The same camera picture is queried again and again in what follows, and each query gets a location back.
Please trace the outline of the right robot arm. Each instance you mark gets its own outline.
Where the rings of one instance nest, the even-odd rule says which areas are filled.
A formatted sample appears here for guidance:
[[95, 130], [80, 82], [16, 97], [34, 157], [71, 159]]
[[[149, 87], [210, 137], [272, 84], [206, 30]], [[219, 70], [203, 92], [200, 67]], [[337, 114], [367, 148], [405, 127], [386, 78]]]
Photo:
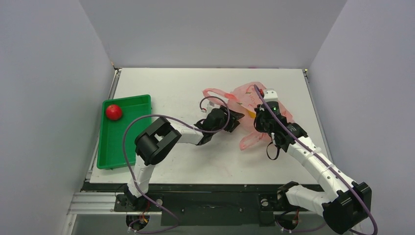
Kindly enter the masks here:
[[280, 208], [295, 206], [314, 212], [338, 234], [351, 231], [366, 218], [373, 220], [372, 191], [366, 183], [359, 184], [343, 174], [303, 128], [287, 121], [279, 111], [278, 102], [259, 104], [254, 110], [255, 129], [268, 134], [277, 150], [296, 159], [322, 188], [314, 191], [291, 181], [277, 191], [276, 202]]

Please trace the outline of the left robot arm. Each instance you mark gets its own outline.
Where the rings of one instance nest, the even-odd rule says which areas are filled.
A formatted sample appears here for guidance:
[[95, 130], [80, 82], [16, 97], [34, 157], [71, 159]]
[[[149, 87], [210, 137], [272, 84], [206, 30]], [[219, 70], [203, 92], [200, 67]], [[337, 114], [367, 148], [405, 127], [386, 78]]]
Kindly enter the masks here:
[[220, 131], [231, 133], [240, 124], [245, 115], [225, 106], [209, 108], [207, 116], [188, 125], [172, 117], [158, 115], [143, 132], [135, 138], [135, 166], [127, 164], [132, 175], [131, 181], [124, 188], [127, 205], [135, 211], [144, 208], [145, 194], [149, 190], [149, 181], [157, 164], [163, 161], [178, 143], [200, 146], [211, 141], [213, 135]]

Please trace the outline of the pink plastic bag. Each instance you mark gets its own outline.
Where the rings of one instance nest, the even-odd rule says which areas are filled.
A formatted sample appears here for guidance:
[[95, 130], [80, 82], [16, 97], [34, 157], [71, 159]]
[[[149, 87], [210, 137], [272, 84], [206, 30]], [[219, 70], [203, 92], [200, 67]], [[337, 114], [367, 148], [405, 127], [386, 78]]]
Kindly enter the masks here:
[[[242, 151], [261, 141], [268, 142], [269, 144], [273, 143], [268, 134], [260, 133], [255, 130], [254, 118], [251, 118], [248, 114], [248, 110], [255, 112], [254, 108], [256, 108], [258, 104], [262, 104], [262, 101], [259, 99], [254, 90], [255, 85], [258, 86], [260, 93], [263, 93], [263, 90], [266, 89], [266, 87], [260, 82], [251, 82], [235, 88], [230, 93], [216, 88], [207, 88], [203, 90], [204, 97], [215, 103], [218, 106], [217, 108], [224, 106], [223, 102], [217, 98], [225, 98], [228, 100], [227, 106], [230, 110], [243, 113], [245, 115], [239, 120], [240, 125], [238, 126], [249, 132], [249, 134], [243, 137], [239, 142], [239, 148]], [[196, 123], [196, 126], [202, 129], [202, 123], [203, 121], [200, 120]]]

